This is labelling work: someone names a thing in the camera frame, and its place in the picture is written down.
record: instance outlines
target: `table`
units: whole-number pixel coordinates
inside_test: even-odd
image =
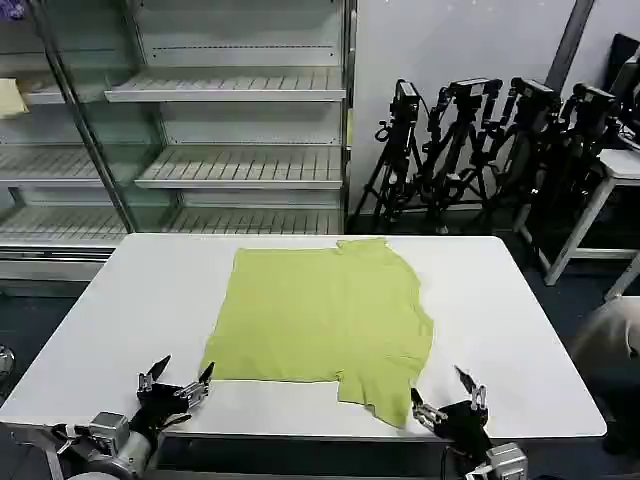
[[[589,204],[582,213],[571,235],[563,245],[557,258],[551,263],[544,253],[540,252],[540,260],[547,270],[545,283],[555,285],[571,259],[630,259],[634,258],[638,250],[619,248],[586,248],[580,244],[598,217],[598,214],[609,199],[611,192],[618,186],[640,186],[640,153],[635,150],[603,150],[600,163],[605,171],[605,178],[591,196]],[[520,230],[525,239],[531,242],[524,221],[516,222],[516,229]]]
[[[63,320],[11,396],[12,427],[79,424],[100,411],[131,416],[138,372],[168,353],[162,381],[196,375],[238,248],[330,248],[331,236],[133,234]],[[495,438],[597,437],[605,423],[542,308],[501,240],[389,237],[422,281],[435,321],[418,381],[441,407],[467,398],[453,365],[488,390]],[[337,383],[212,382],[187,423],[168,435],[433,439],[410,418],[397,430],[337,401]]]

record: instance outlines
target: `shelf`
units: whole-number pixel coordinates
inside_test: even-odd
[[[140,151],[138,146],[115,148],[122,149],[122,159],[128,151]],[[119,161],[111,167],[117,179],[137,171],[133,162]],[[0,146],[0,187],[104,188],[82,145]]]
[[[143,188],[338,190],[340,147],[167,147],[135,183]]]
[[[105,82],[100,78],[79,78],[76,93],[83,102],[104,99]],[[18,79],[18,89],[27,105],[60,105],[64,98],[51,75],[40,74]]]
[[[333,209],[261,209],[186,207],[171,233],[339,235],[341,212]]]
[[[337,67],[147,70],[105,92],[110,102],[339,102]]]
[[[0,245],[116,246],[125,235],[111,206],[25,206],[0,223]]]

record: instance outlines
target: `robotic hand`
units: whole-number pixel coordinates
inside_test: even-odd
[[[526,480],[527,458],[522,450],[515,443],[493,448],[484,430],[489,420],[486,387],[477,386],[460,368],[456,367],[456,371],[471,400],[435,409],[412,388],[413,417],[436,436],[453,443],[452,448],[458,453],[458,473],[466,478],[491,474],[500,480]]]
[[[130,422],[124,415],[101,412],[86,426],[53,427],[51,433],[65,442],[58,455],[71,448],[87,462],[89,472],[102,472],[113,480],[140,478],[158,448],[160,433],[189,420],[187,412],[209,394],[213,363],[186,387],[157,383],[170,359],[169,355],[139,374],[140,409]]]

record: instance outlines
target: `black tripod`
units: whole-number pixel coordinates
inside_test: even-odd
[[[616,98],[597,88],[577,84],[561,117],[568,124],[574,113],[575,126],[550,149],[547,173],[532,204],[534,225],[548,223],[547,214],[561,208],[579,210],[591,190],[590,184],[600,180],[593,167],[603,149],[603,141],[617,129]]]
[[[517,104],[514,123],[513,108]],[[560,95],[534,80],[514,78],[502,119],[492,148],[500,150],[515,137],[504,170],[496,178],[496,193],[484,205],[483,211],[467,226],[477,222],[492,222],[493,215],[509,200],[515,199],[518,206],[529,203],[535,192],[538,172],[544,168],[549,146],[558,142],[563,124],[558,122],[562,106]]]
[[[372,228],[376,231],[381,217],[385,231],[391,228],[394,216],[414,196],[411,184],[407,183],[410,157],[413,154],[418,168],[422,167],[420,153],[415,138],[415,128],[420,110],[420,95],[415,87],[405,80],[396,83],[396,95],[391,104],[391,120],[380,122],[382,128],[376,133],[376,140],[386,143],[371,178],[364,186],[358,206],[349,219],[347,231],[353,231],[355,222],[362,212],[369,194],[376,197]],[[380,172],[384,169],[380,190],[375,189]]]
[[[488,200],[484,170],[494,167],[492,162],[496,159],[499,148],[492,145],[492,148],[485,152],[484,145],[490,130],[495,129],[500,123],[493,122],[491,116],[501,88],[502,80],[474,79],[454,82],[440,90],[438,104],[429,116],[427,131],[431,133],[431,140],[423,147],[423,151],[427,153],[427,161],[416,177],[421,198],[429,206],[428,216],[436,223],[439,232],[447,231],[442,221],[443,213],[452,205],[468,203],[463,200],[468,190],[475,193],[481,203],[484,204]],[[486,103],[482,112],[482,130],[478,132],[474,124],[484,97]],[[458,107],[458,116],[441,139],[440,122],[452,99]],[[456,175],[460,154],[467,141],[470,141],[472,146],[471,167]],[[436,163],[449,143],[444,164],[434,175]]]

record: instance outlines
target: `yellow cloth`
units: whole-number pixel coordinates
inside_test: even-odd
[[[0,118],[11,117],[29,110],[14,78],[0,78]]]
[[[403,427],[432,337],[420,281],[384,239],[239,250],[202,366],[221,380],[339,380],[340,401]]]

